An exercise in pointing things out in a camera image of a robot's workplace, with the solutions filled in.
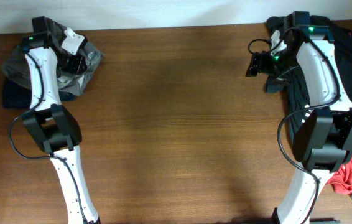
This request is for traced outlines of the grey shorts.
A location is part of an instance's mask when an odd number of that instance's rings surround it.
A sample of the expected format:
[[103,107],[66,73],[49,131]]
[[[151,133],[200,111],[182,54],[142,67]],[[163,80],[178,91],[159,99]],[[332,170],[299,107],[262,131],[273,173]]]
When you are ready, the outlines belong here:
[[82,95],[104,53],[88,41],[85,35],[48,17],[33,18],[32,27],[33,33],[23,37],[21,44],[14,48],[1,65],[6,78],[30,90],[30,71],[23,48],[51,47],[57,56],[58,89],[75,96]]

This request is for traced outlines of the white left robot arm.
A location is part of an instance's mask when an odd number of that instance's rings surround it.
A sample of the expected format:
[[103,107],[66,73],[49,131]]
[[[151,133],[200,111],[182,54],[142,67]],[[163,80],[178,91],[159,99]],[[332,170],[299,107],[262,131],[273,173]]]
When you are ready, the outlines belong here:
[[57,56],[50,47],[25,54],[32,89],[31,111],[22,117],[35,143],[52,162],[65,199],[68,223],[99,223],[90,199],[81,164],[81,129],[62,105],[56,68]]

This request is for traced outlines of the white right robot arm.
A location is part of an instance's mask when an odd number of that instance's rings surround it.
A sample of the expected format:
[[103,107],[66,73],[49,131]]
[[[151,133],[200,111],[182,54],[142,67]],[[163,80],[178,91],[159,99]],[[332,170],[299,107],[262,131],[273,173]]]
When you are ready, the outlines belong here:
[[300,68],[310,103],[283,118],[280,126],[300,113],[308,117],[294,134],[295,168],[287,195],[276,207],[271,223],[310,223],[310,215],[320,193],[332,175],[352,158],[352,101],[345,92],[337,64],[335,46],[327,40],[285,44],[267,40],[268,52],[254,52],[247,75],[266,73],[278,79],[273,69],[288,59],[291,68]]

